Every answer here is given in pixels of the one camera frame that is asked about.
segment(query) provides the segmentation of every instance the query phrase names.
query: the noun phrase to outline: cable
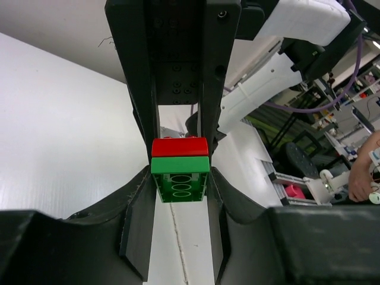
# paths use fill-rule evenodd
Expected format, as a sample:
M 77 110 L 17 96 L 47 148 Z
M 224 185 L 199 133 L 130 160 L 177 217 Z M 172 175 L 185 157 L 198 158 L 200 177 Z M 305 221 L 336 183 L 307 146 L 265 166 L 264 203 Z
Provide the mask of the cable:
M 356 8 L 353 5 L 353 3 L 351 2 L 351 0 L 346 0 L 346 3 L 347 3 L 347 6 L 351 10 L 353 10 L 354 12 L 357 12 Z M 342 99 L 344 97 L 344 95 L 347 94 L 347 92 L 350 90 L 352 84 L 355 82 L 356 76 L 359 73 L 360 61 L 362 59 L 362 52 L 363 52 L 363 37 L 362 37 L 362 34 L 360 34 L 357 37 L 357 54 L 356 54 L 355 69 L 354 69 L 354 72 L 352 73 L 350 81 L 346 85 L 346 87 L 344 88 L 343 92 L 337 98 L 335 98 L 332 102 L 326 104 L 325 106 L 314 108 L 314 109 L 298 109 L 298 108 L 290 108 L 290 107 L 285 107 L 285 106 L 277 105 L 277 104 L 271 103 L 271 102 L 266 102 L 264 104 L 267 105 L 267 106 L 276 108 L 276 109 L 280 109 L 280 110 L 290 111 L 290 112 L 294 112 L 294 113 L 305 113 L 305 114 L 307 114 L 307 113 L 316 113 L 316 112 L 320 112 L 320 111 L 323 111 L 325 109 L 328 109 L 330 107 L 333 107 L 336 103 L 338 103 L 340 101 L 340 99 Z

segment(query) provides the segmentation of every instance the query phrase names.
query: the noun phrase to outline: human arm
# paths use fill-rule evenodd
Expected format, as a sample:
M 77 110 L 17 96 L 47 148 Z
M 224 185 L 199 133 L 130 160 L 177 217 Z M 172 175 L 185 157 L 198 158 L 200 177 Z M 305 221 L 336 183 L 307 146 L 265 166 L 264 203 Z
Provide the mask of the human arm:
M 380 147 L 380 131 L 373 133 L 362 145 L 357 154 L 357 159 L 351 167 L 349 177 L 349 198 L 355 202 L 368 199 L 372 193 L 372 177 L 369 167 L 372 163 L 369 152 Z

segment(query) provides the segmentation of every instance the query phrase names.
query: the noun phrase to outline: lego brick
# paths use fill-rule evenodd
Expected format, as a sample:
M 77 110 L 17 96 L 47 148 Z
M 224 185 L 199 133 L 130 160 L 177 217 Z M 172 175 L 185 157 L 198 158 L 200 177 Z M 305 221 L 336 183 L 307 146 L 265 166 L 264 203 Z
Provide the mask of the lego brick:
M 208 156 L 153 157 L 152 174 L 210 172 Z
M 152 157 L 208 156 L 206 138 L 156 138 Z
M 202 201 L 210 164 L 208 156 L 153 157 L 151 172 L 163 203 Z

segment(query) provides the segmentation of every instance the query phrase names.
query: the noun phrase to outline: green lego brick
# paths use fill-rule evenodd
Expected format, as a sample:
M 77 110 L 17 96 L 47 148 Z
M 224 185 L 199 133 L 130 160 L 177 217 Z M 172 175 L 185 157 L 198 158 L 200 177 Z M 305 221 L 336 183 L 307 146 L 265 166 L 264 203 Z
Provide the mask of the green lego brick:
M 202 201 L 210 164 L 208 157 L 157 157 L 151 172 L 163 203 Z
M 153 157 L 152 174 L 210 172 L 208 156 Z

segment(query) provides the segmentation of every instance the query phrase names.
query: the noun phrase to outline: table surface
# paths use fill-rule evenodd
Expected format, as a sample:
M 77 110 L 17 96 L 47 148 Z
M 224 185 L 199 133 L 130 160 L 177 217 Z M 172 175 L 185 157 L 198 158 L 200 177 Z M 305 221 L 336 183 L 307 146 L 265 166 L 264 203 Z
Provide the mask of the table surface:
M 125 84 L 1 34 L 0 41 L 0 209 L 67 218 L 147 164 Z M 190 107 L 160 106 L 160 114 L 161 126 L 184 132 Z M 281 205 L 262 160 L 270 157 L 257 132 L 240 123 L 220 141 L 213 166 L 257 203 Z M 158 199 L 147 284 L 186 281 L 214 284 L 206 201 Z

